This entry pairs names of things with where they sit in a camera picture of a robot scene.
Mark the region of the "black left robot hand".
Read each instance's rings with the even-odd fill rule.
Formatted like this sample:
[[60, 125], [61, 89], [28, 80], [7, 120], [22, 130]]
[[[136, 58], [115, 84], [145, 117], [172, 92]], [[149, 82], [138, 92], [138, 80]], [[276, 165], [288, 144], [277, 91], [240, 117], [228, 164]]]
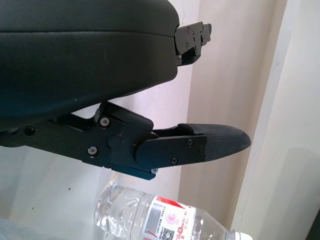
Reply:
[[3, 0], [0, 144], [28, 146], [145, 180], [251, 145], [220, 124], [153, 122], [111, 103], [173, 80], [212, 26], [180, 26], [167, 0]]

